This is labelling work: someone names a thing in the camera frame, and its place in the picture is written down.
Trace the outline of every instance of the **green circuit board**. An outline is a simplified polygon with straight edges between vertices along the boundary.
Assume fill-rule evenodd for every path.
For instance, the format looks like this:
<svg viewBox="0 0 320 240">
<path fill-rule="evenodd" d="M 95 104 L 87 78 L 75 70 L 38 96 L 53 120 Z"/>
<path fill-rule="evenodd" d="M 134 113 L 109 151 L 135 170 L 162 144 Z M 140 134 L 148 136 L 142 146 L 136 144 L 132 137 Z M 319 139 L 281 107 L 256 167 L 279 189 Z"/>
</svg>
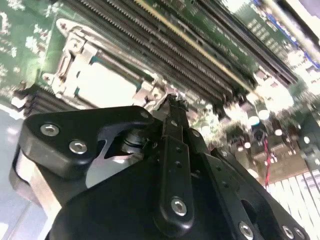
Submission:
<svg viewBox="0 0 320 240">
<path fill-rule="evenodd" d="M 0 98 L 11 98 L 21 82 L 32 85 L 45 65 L 58 11 L 44 1 L 0 2 Z"/>
<path fill-rule="evenodd" d="M 203 32 L 209 43 L 229 61 L 252 75 L 259 65 L 237 43 L 218 28 L 206 15 L 196 8 L 192 0 L 145 0 L 150 6 L 172 22 L 187 20 Z M 282 56 L 283 42 L 286 37 L 280 31 L 274 31 L 270 25 L 251 7 L 251 1 L 235 11 L 235 15 L 256 35 L 254 31 L 260 24 L 260 31 L 269 33 L 264 43 L 273 39 L 270 49 L 277 43 L 278 57 Z M 0 99 L 9 102 L 14 90 L 21 82 L 27 86 L 33 83 L 50 88 L 41 78 L 42 73 L 55 73 L 66 38 L 56 27 L 59 18 L 67 18 L 81 24 L 92 26 L 89 21 L 63 6 L 59 1 L 51 4 L 48 0 L 2 0 L 0 2 Z"/>
</svg>

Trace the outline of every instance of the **screw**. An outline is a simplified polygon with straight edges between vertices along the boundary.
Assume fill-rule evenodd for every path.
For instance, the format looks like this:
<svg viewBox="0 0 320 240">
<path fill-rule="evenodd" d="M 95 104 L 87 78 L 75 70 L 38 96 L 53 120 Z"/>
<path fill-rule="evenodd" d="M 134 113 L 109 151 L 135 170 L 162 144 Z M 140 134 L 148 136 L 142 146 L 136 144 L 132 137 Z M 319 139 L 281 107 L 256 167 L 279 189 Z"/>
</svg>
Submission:
<svg viewBox="0 0 320 240">
<path fill-rule="evenodd" d="M 305 239 L 305 238 L 306 238 L 305 235 L 302 233 L 302 231 L 301 231 L 299 228 L 294 227 L 293 229 L 295 230 L 296 234 L 298 234 L 298 236 L 299 236 L 300 238 L 302 238 L 302 239 Z"/>
<path fill-rule="evenodd" d="M 200 137 L 200 133 L 198 131 L 192 129 L 192 132 L 196 137 Z"/>
<path fill-rule="evenodd" d="M 171 207 L 172 207 L 172 210 L 175 212 L 175 214 L 179 216 L 183 217 L 184 215 L 187 214 L 187 207 L 185 203 L 179 198 L 172 199 Z"/>
<path fill-rule="evenodd" d="M 53 124 L 46 123 L 40 127 L 40 131 L 43 135 L 54 137 L 60 132 L 59 128 Z"/>
<path fill-rule="evenodd" d="M 67 29 L 67 24 L 61 22 L 60 23 L 60 27 L 61 27 L 61 29 L 66 30 Z"/>
<path fill-rule="evenodd" d="M 80 50 L 80 46 L 79 46 L 79 41 L 77 39 L 71 39 L 68 43 L 68 46 L 71 50 L 73 51 L 79 51 Z"/>
<path fill-rule="evenodd" d="M 81 155 L 87 151 L 87 146 L 83 141 L 74 140 L 70 142 L 69 149 L 71 150 L 71 152 Z"/>
<path fill-rule="evenodd" d="M 144 112 L 144 111 L 142 111 L 140 114 L 141 114 L 141 116 L 144 117 L 145 119 L 149 118 L 149 115 L 148 115 L 146 112 Z"/>
<path fill-rule="evenodd" d="M 294 239 L 294 238 L 295 238 L 295 236 L 294 236 L 294 234 L 292 233 L 292 231 L 291 231 L 286 225 L 283 225 L 282 228 L 283 228 L 283 231 L 284 231 L 285 235 L 286 235 L 288 238 L 290 238 L 290 239 Z"/>
<path fill-rule="evenodd" d="M 254 239 L 254 233 L 252 232 L 251 228 L 244 222 L 241 221 L 239 223 L 239 230 L 242 233 L 243 236 L 245 236 L 248 240 Z"/>
<path fill-rule="evenodd" d="M 171 124 L 172 124 L 173 126 L 175 126 L 175 127 L 178 126 L 178 124 L 177 124 L 174 120 L 171 121 Z"/>
</svg>

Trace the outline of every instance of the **metal bracket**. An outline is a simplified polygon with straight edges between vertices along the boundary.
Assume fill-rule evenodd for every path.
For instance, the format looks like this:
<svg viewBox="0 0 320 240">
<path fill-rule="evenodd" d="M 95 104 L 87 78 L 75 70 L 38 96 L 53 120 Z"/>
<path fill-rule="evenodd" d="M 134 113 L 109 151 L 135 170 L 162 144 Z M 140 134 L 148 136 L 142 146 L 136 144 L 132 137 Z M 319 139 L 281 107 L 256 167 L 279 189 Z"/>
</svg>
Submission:
<svg viewBox="0 0 320 240">
<path fill-rule="evenodd" d="M 28 159 L 62 178 L 77 179 L 85 175 L 96 157 L 99 140 L 106 140 L 105 148 L 109 148 L 120 132 L 152 122 L 153 117 L 138 106 L 33 115 L 23 123 L 19 144 Z M 41 129 L 46 124 L 51 125 L 44 129 L 48 133 Z M 54 128 L 57 134 L 50 135 Z M 86 151 L 71 151 L 73 141 L 79 142 L 75 147 L 81 150 L 85 146 Z"/>
</svg>

